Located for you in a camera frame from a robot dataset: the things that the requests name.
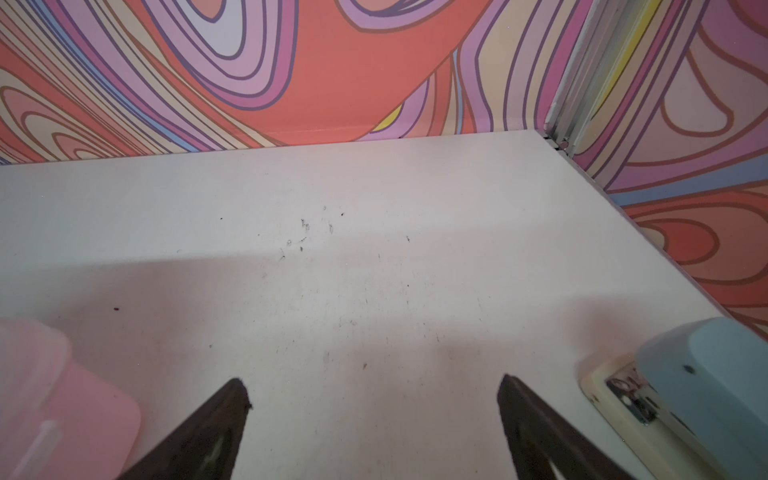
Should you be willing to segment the pink plastic tool box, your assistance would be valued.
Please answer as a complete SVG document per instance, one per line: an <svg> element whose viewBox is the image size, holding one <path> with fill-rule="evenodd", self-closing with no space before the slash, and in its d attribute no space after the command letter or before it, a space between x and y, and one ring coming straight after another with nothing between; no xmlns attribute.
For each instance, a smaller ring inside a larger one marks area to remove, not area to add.
<svg viewBox="0 0 768 480"><path fill-rule="evenodd" d="M140 424L138 403L81 366L62 332L2 320L2 478L116 479Z"/></svg>

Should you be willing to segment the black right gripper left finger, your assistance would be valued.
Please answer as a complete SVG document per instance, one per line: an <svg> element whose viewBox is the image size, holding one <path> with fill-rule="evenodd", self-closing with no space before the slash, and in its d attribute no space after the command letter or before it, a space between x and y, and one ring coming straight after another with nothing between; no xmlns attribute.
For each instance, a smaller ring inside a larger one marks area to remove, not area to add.
<svg viewBox="0 0 768 480"><path fill-rule="evenodd" d="M250 410L246 386L230 379L119 479L229 479Z"/></svg>

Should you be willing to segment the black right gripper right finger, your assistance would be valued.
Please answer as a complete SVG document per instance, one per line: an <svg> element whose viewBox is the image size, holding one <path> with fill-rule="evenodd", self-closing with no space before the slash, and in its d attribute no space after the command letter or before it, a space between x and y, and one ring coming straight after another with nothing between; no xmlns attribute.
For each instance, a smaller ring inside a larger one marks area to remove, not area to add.
<svg viewBox="0 0 768 480"><path fill-rule="evenodd" d="M504 375L497 403L519 479L631 477L521 379Z"/></svg>

